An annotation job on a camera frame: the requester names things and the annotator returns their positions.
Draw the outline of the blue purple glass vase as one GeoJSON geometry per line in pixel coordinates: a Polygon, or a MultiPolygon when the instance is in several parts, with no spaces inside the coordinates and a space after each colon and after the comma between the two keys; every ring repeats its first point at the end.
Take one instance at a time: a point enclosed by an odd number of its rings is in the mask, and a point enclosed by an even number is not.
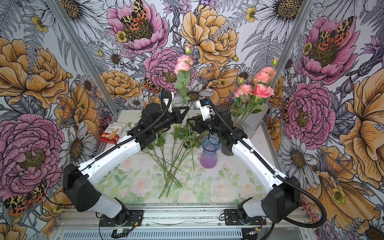
{"type": "Polygon", "coordinates": [[[200,157],[202,167],[206,169],[214,168],[218,161],[217,151],[221,147],[219,138],[213,135],[208,135],[202,140],[201,146],[203,149],[200,157]]]}

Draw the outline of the pink rose stem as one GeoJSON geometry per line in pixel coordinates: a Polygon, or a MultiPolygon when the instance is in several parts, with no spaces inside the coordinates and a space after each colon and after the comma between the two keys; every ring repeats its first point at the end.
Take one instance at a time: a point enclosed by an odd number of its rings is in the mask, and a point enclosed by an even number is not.
{"type": "Polygon", "coordinates": [[[234,100],[231,104],[232,116],[234,123],[241,125],[249,113],[249,100],[253,95],[252,85],[246,84],[245,79],[237,77],[237,84],[239,85],[235,91],[234,100]]]}
{"type": "Polygon", "coordinates": [[[249,115],[259,113],[262,109],[261,105],[265,102],[265,100],[275,95],[275,92],[271,87],[262,84],[254,86],[247,85],[244,87],[244,91],[246,93],[246,115],[244,121],[249,115]]]}
{"type": "Polygon", "coordinates": [[[252,83],[254,85],[262,84],[265,86],[269,86],[271,81],[275,78],[277,74],[276,67],[278,64],[279,64],[279,60],[277,58],[274,58],[272,60],[272,66],[265,67],[259,72],[257,72],[252,79],[252,83]]]}

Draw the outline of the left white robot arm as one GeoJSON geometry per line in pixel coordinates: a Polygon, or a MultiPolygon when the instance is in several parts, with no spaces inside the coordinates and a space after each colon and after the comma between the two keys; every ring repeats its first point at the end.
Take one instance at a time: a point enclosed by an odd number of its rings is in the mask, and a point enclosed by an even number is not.
{"type": "Polygon", "coordinates": [[[148,147],[159,133],[183,122],[190,108],[174,107],[172,100],[173,93],[165,90],[161,102],[148,104],[137,125],[113,147],[78,166],[69,164],[65,167],[63,192],[78,212],[100,213],[116,226],[128,221],[127,207],[120,200],[99,192],[95,185],[114,167],[148,147]]]}

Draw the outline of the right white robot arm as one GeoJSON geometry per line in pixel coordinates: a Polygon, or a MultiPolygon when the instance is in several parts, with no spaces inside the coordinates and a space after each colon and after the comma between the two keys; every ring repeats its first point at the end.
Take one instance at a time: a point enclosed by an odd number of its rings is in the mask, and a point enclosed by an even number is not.
{"type": "Polygon", "coordinates": [[[242,160],[258,177],[266,196],[262,200],[248,198],[238,205],[238,215],[243,222],[255,217],[267,217],[277,224],[282,220],[296,226],[301,223],[288,216],[300,206],[300,183],[296,178],[288,178],[275,168],[254,147],[251,140],[233,125],[228,107],[215,107],[210,98],[196,102],[199,116],[190,118],[187,123],[197,133],[209,132],[220,140],[220,144],[242,160]]]}

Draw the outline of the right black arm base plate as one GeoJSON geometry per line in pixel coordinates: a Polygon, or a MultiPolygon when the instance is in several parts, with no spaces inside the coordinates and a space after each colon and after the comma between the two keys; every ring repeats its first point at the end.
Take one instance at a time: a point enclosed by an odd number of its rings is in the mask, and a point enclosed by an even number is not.
{"type": "Polygon", "coordinates": [[[242,210],[225,209],[224,221],[227,226],[263,226],[267,224],[264,217],[249,217],[242,210]]]}

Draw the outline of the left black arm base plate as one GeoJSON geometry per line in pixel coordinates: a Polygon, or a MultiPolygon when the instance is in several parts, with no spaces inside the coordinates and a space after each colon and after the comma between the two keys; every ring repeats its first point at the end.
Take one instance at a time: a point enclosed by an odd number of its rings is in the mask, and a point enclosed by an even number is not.
{"type": "Polygon", "coordinates": [[[114,218],[102,215],[100,218],[100,227],[140,227],[143,215],[143,210],[122,210],[114,218]]]}

